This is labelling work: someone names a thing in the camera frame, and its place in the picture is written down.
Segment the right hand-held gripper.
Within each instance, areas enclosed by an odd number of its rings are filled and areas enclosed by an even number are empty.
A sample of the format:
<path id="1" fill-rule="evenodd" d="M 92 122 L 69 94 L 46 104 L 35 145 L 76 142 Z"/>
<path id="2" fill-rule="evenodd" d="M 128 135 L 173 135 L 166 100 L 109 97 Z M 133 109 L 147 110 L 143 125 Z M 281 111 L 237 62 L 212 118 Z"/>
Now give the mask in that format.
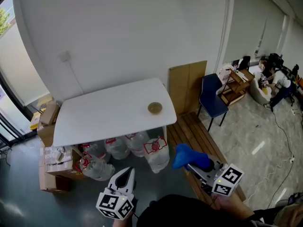
<path id="1" fill-rule="evenodd" d="M 216 158 L 198 158 L 197 166 L 187 164 L 186 167 L 196 178 L 200 178 L 201 188 L 208 195 L 215 193 L 230 196 L 244 176 L 244 172 L 236 165 Z"/>

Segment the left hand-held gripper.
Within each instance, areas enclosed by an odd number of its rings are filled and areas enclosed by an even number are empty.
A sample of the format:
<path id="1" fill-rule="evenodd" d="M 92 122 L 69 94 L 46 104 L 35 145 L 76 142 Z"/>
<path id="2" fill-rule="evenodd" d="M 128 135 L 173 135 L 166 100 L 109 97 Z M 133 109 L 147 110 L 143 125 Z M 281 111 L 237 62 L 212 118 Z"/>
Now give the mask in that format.
<path id="1" fill-rule="evenodd" d="M 124 220 L 134 210 L 135 169 L 127 167 L 109 181 L 108 187 L 99 194 L 96 208 L 107 218 Z"/>

